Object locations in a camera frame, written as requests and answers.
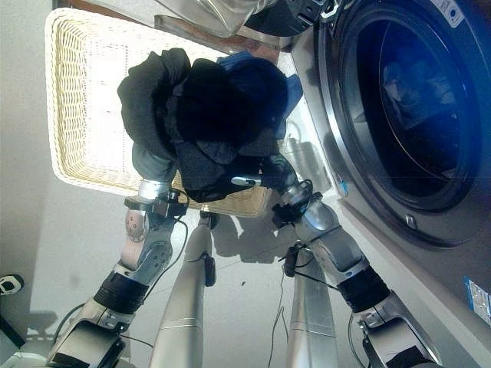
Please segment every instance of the laundry basket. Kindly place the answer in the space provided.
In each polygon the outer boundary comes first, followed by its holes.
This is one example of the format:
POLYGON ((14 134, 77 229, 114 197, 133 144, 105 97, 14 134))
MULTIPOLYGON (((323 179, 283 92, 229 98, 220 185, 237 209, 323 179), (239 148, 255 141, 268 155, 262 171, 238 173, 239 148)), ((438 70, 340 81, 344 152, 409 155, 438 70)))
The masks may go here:
MULTIPOLYGON (((151 51, 183 48, 191 62, 216 60, 219 51, 173 34, 90 12, 59 8, 45 26, 46 86, 51 160, 55 175, 75 186, 134 195, 141 177, 131 163, 133 141, 121 118, 117 87, 151 51)), ((182 189, 177 173, 173 186, 182 189)), ((257 216, 270 190, 251 188, 224 200, 190 207, 257 216)))

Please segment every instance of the gray washing machine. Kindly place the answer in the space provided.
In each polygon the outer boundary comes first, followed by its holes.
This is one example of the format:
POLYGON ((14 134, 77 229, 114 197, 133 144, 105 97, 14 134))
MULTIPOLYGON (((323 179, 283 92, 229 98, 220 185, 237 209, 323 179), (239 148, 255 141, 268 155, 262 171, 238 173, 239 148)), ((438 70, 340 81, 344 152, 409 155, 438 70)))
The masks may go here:
POLYGON ((292 51, 348 217, 488 354, 490 19, 487 0, 342 1, 292 51))

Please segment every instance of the clothes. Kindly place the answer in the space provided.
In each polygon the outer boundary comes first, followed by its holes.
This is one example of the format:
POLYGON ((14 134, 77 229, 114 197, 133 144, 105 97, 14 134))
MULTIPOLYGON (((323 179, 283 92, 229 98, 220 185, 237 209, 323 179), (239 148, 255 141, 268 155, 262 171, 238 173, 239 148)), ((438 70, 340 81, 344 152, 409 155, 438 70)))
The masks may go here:
POLYGON ((257 175, 278 153, 285 118, 302 96, 298 77, 240 53, 190 67, 180 49, 151 53, 118 88, 124 126, 138 145, 174 161, 197 202, 243 190, 233 176, 257 175))

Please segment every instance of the black cable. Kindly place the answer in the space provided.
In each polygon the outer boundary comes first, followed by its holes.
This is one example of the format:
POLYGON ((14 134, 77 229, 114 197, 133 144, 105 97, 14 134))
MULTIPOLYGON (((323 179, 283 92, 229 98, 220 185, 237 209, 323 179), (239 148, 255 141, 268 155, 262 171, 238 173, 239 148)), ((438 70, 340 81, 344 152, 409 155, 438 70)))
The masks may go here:
POLYGON ((129 340, 135 340, 135 341, 138 341, 139 343, 144 343, 145 345, 147 345, 148 347, 151 347, 153 349, 153 345, 151 343, 148 343, 146 341, 143 341, 143 340, 140 340, 140 339, 137 339, 135 337, 131 337, 131 336, 126 336, 126 335, 120 335, 121 337, 124 337, 125 339, 129 339, 129 340))
POLYGON ((184 248, 186 247, 187 235, 188 235, 188 232, 189 231, 188 231, 188 228, 187 228, 187 224, 184 221, 176 220, 176 222, 179 222, 180 224, 183 224, 184 225, 184 228, 186 229, 186 236, 184 237, 183 247, 181 248, 181 250, 180 250, 179 254, 177 255, 177 258, 174 260, 174 262, 172 262, 169 267, 167 267, 165 270, 163 270, 162 273, 159 275, 159 277, 155 280, 155 282, 153 283, 152 287, 147 292, 147 295, 145 295, 145 297, 143 298, 141 304, 143 304, 145 302, 145 300, 148 298, 148 296, 153 291, 153 289, 157 285, 157 282, 159 282, 159 280, 163 276, 163 274, 165 274, 168 270, 170 270, 177 263, 177 261, 179 261, 179 258, 181 258, 181 255, 183 255, 184 248))
POLYGON ((295 274, 297 274, 298 276, 303 276, 304 278, 308 278, 309 280, 320 282, 321 284, 324 284, 325 286, 327 286, 328 288, 330 288, 332 290, 339 291, 339 289, 337 287, 334 287, 334 286, 328 284, 327 282, 324 282, 323 280, 319 280, 318 278, 313 278, 312 276, 309 276, 308 274, 302 274, 301 272, 297 272, 297 271, 295 271, 295 274))
POLYGON ((56 331, 54 332, 54 335, 53 335, 53 343, 51 343, 51 347, 53 347, 55 344, 56 344, 56 340, 58 340, 58 336, 60 335, 60 331, 61 331, 61 328, 63 327, 63 325, 65 324, 65 322, 67 321, 68 318, 70 318, 70 316, 75 313, 76 311, 78 311, 80 308, 82 308, 83 306, 85 305, 85 303, 82 303, 82 304, 79 304, 78 306, 72 308, 64 317, 63 319, 61 320, 60 324, 58 325, 56 331))
POLYGON ((314 258, 315 258, 315 257, 310 258, 310 259, 308 260, 308 262, 307 262, 307 263, 305 263, 305 264, 303 264, 303 265, 301 265, 301 266, 295 266, 295 268, 303 268, 303 267, 307 267, 309 264, 311 264, 311 262, 312 262, 312 261, 314 261, 314 258))
POLYGON ((285 322, 285 315, 283 314, 285 312, 285 307, 282 307, 282 299, 283 299, 283 280, 285 279, 285 272, 282 270, 282 280, 279 283, 280 289, 282 289, 282 292, 279 296, 279 303, 278 303, 278 312, 276 313, 276 318, 275 322, 273 323, 273 329, 271 333, 271 351, 269 352, 269 361, 268 361, 268 368, 271 366, 271 359, 273 358, 273 350, 275 348, 275 329, 276 325, 278 324, 279 318, 282 317, 283 319, 283 325, 285 326, 285 332, 286 332, 286 340, 288 341, 288 328, 286 327, 286 322, 285 322))
POLYGON ((358 362, 358 365, 360 366, 360 368, 365 368, 365 366, 363 365, 363 363, 361 362, 360 360, 360 357, 358 356, 356 350, 354 349, 354 344, 353 344, 353 335, 352 335, 352 325, 353 325, 353 314, 351 314, 350 316, 350 320, 348 322, 348 342, 350 344, 350 348, 351 348, 351 352, 353 353, 353 357, 356 359, 356 361, 358 362))
POLYGON ((312 198, 314 198, 314 183, 310 179, 302 180, 300 182, 300 185, 302 185, 303 183, 308 184, 308 202, 307 205, 304 207, 302 214, 307 211, 308 207, 310 207, 310 204, 312 203, 312 198))

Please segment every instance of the label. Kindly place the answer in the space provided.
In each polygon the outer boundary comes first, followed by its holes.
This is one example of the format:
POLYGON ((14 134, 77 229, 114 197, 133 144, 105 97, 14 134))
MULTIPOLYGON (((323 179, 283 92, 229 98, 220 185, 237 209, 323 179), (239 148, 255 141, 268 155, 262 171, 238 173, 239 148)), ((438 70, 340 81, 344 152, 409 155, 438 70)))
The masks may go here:
POLYGON ((450 27, 457 28, 465 19, 455 0, 431 0, 431 2, 440 10, 450 27))
POLYGON ((470 310, 491 326, 491 296, 468 277, 464 278, 470 310))

